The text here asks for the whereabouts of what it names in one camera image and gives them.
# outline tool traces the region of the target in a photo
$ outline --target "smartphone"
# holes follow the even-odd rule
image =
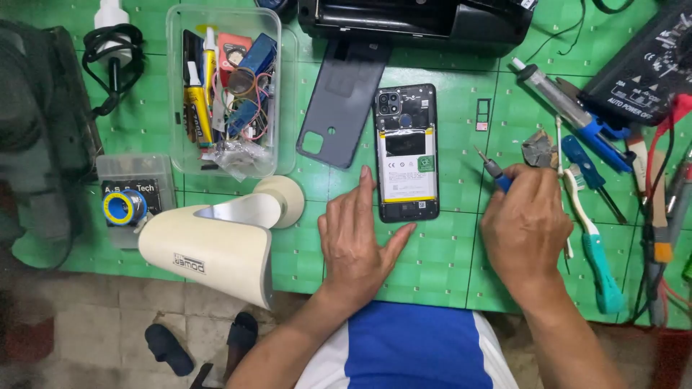
[[[395,223],[436,218],[439,176],[435,86],[380,88],[372,111],[380,219]]]

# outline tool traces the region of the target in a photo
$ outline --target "plastic container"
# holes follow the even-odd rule
[[[279,17],[266,8],[210,7],[194,4],[172,6],[166,17],[168,44],[169,120],[171,128],[170,158],[173,166],[185,174],[230,175],[218,170],[201,170],[197,144],[188,140],[182,123],[183,107],[183,31],[190,30],[202,36],[206,26],[214,26],[217,33],[232,33],[253,39],[265,33],[277,42],[274,77],[275,97],[268,108],[269,125],[265,148],[271,153],[271,164],[264,170],[255,169],[248,177],[263,178],[272,174],[288,174],[295,166],[295,135],[297,127],[298,94],[298,39],[283,28]]]
[[[171,164],[165,154],[115,154],[96,158],[99,185],[103,181],[156,179],[161,212],[176,208]],[[137,248],[139,234],[133,226],[110,226],[108,238],[113,247]]]

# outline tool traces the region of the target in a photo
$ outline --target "tiled floor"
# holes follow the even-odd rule
[[[68,273],[19,279],[15,284],[23,315],[35,315],[36,310],[55,314],[53,354],[15,373],[30,374],[33,387],[41,389],[189,388],[202,363],[225,366],[228,329],[239,311],[251,311],[264,335],[303,300],[286,293],[278,312],[270,314],[195,283]],[[520,388],[543,388],[525,321],[517,316],[496,318],[491,322]],[[171,329],[187,349],[197,366],[190,376],[176,377],[168,365],[154,360],[144,341],[144,331],[152,323]],[[653,357],[650,338],[628,338],[609,327],[594,329],[630,387],[647,388]],[[222,374],[221,369],[213,370],[206,385],[221,387]]]

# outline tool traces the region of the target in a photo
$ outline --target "green workbench mat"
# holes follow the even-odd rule
[[[142,29],[146,39],[147,70],[128,93],[121,105],[109,116],[99,118],[97,125],[107,154],[128,152],[164,152],[170,146],[168,127],[167,58],[165,17],[168,8],[177,0],[122,0],[131,22]],[[252,0],[187,0],[201,6],[252,7]],[[618,15],[597,12],[587,1],[585,22],[579,41],[567,55],[565,52],[577,34],[576,30],[553,39],[534,57],[546,73],[560,75],[576,86],[583,86],[638,30],[654,15],[655,0],[640,0]],[[98,2],[87,0],[36,0],[26,3],[5,0],[0,16],[19,19],[38,27],[65,26],[74,37],[78,57],[83,49],[82,38],[92,29],[93,15]],[[432,83],[437,88],[439,131],[440,216],[420,222],[404,252],[377,298],[397,302],[467,307],[489,311],[518,311],[507,290],[502,286],[488,263],[477,227],[493,190],[493,183],[482,170],[482,162],[473,146],[478,146],[501,166],[522,163],[521,143],[537,129],[556,135],[554,114],[538,104],[524,87],[516,84],[511,73],[511,57],[528,57],[547,36],[575,24],[581,16],[578,1],[541,1],[527,37],[512,53],[501,59],[478,58],[464,53],[431,51],[422,48],[397,47],[392,53],[380,86],[391,87],[416,83]],[[298,37],[298,79],[295,111],[282,108],[282,121],[296,123],[298,128],[307,110],[320,69],[326,41],[312,40],[300,30],[296,20],[289,25]],[[99,64],[92,65],[98,69]],[[84,73],[92,106],[106,98],[103,90]],[[475,131],[477,99],[490,98],[491,122],[487,132]],[[676,129],[676,144],[671,164],[674,171],[685,147],[692,138],[688,128],[692,117],[681,120]],[[568,125],[563,135],[570,133]],[[650,140],[653,129],[644,130]],[[292,227],[273,231],[272,274],[274,287],[301,293],[314,292],[322,282],[325,267],[320,250],[317,218],[323,214],[326,201],[351,190],[358,183],[360,165],[374,167],[374,133],[372,118],[368,118],[353,168],[339,170],[297,155],[295,168],[288,174],[303,189],[305,211]],[[667,136],[658,148],[665,150]],[[293,152],[294,141],[282,140],[282,152]],[[639,215],[635,186],[628,174],[619,175],[602,164],[591,151],[588,153],[607,180],[606,188],[628,219],[627,226],[616,223],[614,215],[602,198],[591,190],[579,193],[586,213],[601,231],[611,270],[623,287],[628,309],[634,305],[641,276],[642,257],[639,237],[643,218]],[[230,177],[209,177],[182,174],[174,170],[178,206],[214,204],[252,191],[257,180],[242,183]],[[92,271],[114,275],[182,280],[177,275],[148,266],[137,251],[121,251],[110,246],[106,226],[100,211],[100,191],[86,186],[81,193],[83,233],[76,239],[64,269]],[[567,194],[563,193],[565,211],[574,219]],[[33,266],[49,266],[53,248],[46,246],[31,233],[30,221],[22,223],[28,233],[13,247],[17,257]],[[400,224],[383,224],[375,216],[377,240],[383,244]],[[689,296],[689,285],[679,276],[684,262],[692,251],[692,212],[688,212],[685,231],[675,251],[675,261],[666,271],[672,288]],[[558,270],[567,290],[580,312],[590,320],[624,323],[630,312],[604,316],[595,305],[593,274],[584,258],[581,245],[581,225],[575,223],[572,245],[575,258],[558,260]],[[648,318],[638,323],[646,324]],[[686,309],[671,304],[670,327],[691,328]]]

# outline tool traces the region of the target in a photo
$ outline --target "blue solder spool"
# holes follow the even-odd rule
[[[137,223],[147,214],[147,200],[136,190],[110,192],[103,198],[103,215],[117,226]]]

